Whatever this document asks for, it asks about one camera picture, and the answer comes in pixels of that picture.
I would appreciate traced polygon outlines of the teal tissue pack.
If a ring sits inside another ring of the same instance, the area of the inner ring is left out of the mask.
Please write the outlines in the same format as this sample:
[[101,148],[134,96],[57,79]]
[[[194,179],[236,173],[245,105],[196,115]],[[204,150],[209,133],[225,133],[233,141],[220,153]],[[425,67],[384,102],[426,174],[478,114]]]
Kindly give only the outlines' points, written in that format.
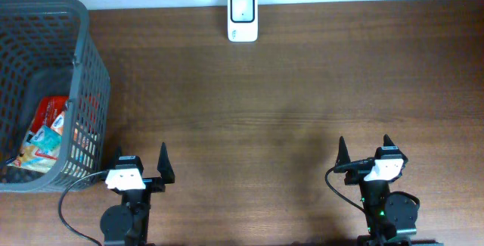
[[40,150],[48,153],[54,151],[61,145],[61,135],[47,126],[42,126],[30,139],[30,143]]

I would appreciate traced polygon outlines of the red snack bag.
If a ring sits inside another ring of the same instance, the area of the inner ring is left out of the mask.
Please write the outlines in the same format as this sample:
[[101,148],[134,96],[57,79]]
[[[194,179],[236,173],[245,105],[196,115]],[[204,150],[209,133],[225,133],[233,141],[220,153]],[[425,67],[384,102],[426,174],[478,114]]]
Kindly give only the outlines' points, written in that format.
[[51,126],[55,119],[67,109],[68,96],[44,97],[36,109],[30,132],[37,132],[42,126]]

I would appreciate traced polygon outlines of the yellow wet wipes pack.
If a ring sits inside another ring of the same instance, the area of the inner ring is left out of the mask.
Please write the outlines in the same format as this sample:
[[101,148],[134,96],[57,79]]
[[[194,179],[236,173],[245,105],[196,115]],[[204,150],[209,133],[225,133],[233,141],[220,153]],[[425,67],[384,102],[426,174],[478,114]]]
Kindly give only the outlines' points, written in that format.
[[61,146],[58,145],[54,150],[43,151],[30,142],[33,136],[31,131],[26,134],[17,158],[8,166],[47,173],[57,162]]

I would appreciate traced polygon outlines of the orange tissue pack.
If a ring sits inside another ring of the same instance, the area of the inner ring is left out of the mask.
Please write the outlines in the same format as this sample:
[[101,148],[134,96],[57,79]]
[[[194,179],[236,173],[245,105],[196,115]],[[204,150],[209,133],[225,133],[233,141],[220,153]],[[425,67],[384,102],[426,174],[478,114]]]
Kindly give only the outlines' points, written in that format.
[[58,135],[63,135],[64,133],[64,121],[65,121],[65,112],[62,111],[53,121],[50,128],[55,131]]

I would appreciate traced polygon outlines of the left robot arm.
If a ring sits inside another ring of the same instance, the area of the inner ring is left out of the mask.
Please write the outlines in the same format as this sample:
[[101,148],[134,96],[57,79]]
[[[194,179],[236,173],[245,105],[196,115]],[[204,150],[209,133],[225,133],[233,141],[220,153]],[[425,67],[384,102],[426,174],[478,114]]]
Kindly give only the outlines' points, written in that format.
[[175,182],[166,144],[160,147],[158,176],[144,178],[141,158],[117,152],[113,168],[105,179],[107,188],[121,196],[121,203],[109,207],[101,216],[100,230],[106,245],[147,245],[150,199]]

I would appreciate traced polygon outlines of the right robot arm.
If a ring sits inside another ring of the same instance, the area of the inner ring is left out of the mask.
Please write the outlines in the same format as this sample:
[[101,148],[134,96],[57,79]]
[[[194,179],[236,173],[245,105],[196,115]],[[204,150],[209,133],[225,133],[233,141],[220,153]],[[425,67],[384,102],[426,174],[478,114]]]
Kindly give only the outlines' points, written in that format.
[[362,205],[340,197],[365,215],[368,234],[356,239],[357,245],[410,245],[417,233],[420,200],[406,192],[391,192],[389,184],[402,176],[408,158],[388,135],[373,157],[352,161],[343,137],[339,139],[337,159],[329,173],[343,173],[346,185],[357,185]]

